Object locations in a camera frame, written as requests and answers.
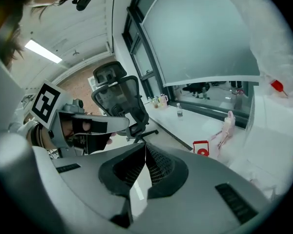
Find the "mesh chair back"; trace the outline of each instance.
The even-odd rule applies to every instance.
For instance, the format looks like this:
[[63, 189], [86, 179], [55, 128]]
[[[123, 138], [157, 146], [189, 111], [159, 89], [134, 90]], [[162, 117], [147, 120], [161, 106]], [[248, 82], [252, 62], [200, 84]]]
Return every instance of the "mesh chair back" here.
[[104, 85], [96, 90], [92, 97], [110, 116], [125, 117], [130, 113], [137, 122], [142, 122], [147, 114], [140, 99], [138, 80], [135, 76], [122, 78], [115, 85]]

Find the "water bottle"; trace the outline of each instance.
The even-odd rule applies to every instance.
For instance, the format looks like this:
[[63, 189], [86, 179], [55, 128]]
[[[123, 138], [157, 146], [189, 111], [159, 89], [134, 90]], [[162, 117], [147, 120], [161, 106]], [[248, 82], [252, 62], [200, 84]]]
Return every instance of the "water bottle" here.
[[153, 107], [154, 107], [154, 108], [158, 108], [158, 97], [157, 97], [157, 96], [155, 96], [155, 97], [153, 98]]
[[180, 103], [177, 103], [177, 116], [178, 116], [178, 119], [182, 119], [182, 116], [183, 116], [182, 108], [180, 106]]
[[150, 105], [153, 105], [153, 100], [150, 97], [148, 97], [147, 100], [150, 103]]
[[242, 109], [243, 94], [244, 94], [244, 91], [242, 89], [238, 89], [236, 91], [235, 103], [234, 103], [234, 107], [233, 107], [234, 109], [237, 109], [237, 110]]

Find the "ceiling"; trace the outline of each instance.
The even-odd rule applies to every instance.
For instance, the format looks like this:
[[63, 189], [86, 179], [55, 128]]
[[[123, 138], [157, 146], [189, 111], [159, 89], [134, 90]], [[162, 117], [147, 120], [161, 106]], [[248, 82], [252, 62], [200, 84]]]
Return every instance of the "ceiling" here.
[[22, 88], [40, 87], [44, 79], [53, 80], [74, 65], [112, 49], [113, 0], [92, 0], [84, 11], [67, 1], [50, 6], [42, 14], [31, 15], [25, 7], [21, 25], [21, 44], [33, 39], [63, 59], [55, 64], [24, 49], [23, 58], [17, 56], [12, 76]]

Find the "person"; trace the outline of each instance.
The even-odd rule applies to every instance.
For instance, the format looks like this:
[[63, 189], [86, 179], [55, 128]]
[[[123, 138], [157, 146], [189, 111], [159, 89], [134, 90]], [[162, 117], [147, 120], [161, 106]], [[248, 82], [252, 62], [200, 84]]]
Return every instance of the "person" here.
[[[35, 9], [41, 10], [40, 17], [43, 13], [43, 11], [51, 5], [61, 5], [67, 0], [18, 0], [19, 4], [22, 6], [30, 6], [32, 7], [32, 11], [34, 12]], [[22, 11], [19, 15], [19, 21], [22, 17]], [[10, 71], [11, 66], [13, 63], [13, 59], [15, 59], [14, 53], [18, 52], [21, 55], [22, 47], [18, 43], [18, 37], [20, 35], [20, 25], [19, 23], [16, 24], [16, 26], [13, 29], [13, 34], [11, 35], [10, 39], [8, 39], [4, 50], [0, 52], [0, 58], [5, 64], [6, 68]], [[23, 107], [22, 103], [18, 105], [17, 109], [14, 112], [13, 119], [9, 125], [9, 132], [10, 133], [17, 133], [24, 138], [28, 140], [28, 142], [31, 145], [39, 145], [41, 147], [44, 147], [47, 150], [50, 149], [56, 149], [56, 147], [53, 145], [50, 136], [48, 134], [48, 130], [45, 127], [38, 128], [37, 122], [31, 120], [27, 123], [23, 123]], [[90, 123], [87, 122], [80, 122], [82, 124], [82, 128], [84, 131], [90, 130]], [[61, 121], [62, 130], [64, 137], [70, 137], [74, 134], [73, 132], [73, 123], [71, 120], [63, 120]], [[107, 144], [111, 144], [112, 139], [109, 139], [107, 141]]]

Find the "red object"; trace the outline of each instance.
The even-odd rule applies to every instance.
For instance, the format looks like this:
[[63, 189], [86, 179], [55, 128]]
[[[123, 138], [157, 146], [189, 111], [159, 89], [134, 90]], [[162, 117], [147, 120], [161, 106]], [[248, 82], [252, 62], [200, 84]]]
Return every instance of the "red object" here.
[[209, 156], [209, 142], [207, 140], [200, 140], [193, 142], [193, 153], [195, 153], [195, 144], [207, 144], [207, 150], [205, 148], [201, 148], [197, 151], [197, 154], [208, 157]]
[[270, 85], [278, 92], [283, 92], [283, 85], [281, 82], [279, 82], [278, 80], [274, 80], [272, 83], [270, 83]]
[[241, 92], [242, 94], [245, 93], [243, 89], [237, 89], [236, 91], [237, 91], [237, 93], [239, 93], [239, 92]]

